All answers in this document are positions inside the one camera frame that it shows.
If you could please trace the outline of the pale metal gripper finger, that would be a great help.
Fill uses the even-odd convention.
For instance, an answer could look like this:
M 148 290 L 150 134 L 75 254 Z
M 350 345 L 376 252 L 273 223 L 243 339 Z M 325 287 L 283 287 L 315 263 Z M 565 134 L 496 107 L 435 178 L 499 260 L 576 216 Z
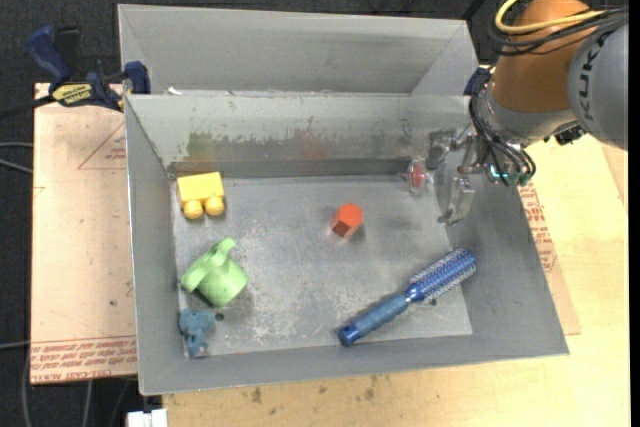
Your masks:
M 455 145 L 456 130 L 441 129 L 429 134 L 427 169 L 436 170 Z
M 475 190 L 466 177 L 454 176 L 449 187 L 449 201 L 438 222 L 452 226 L 462 221 L 469 213 Z

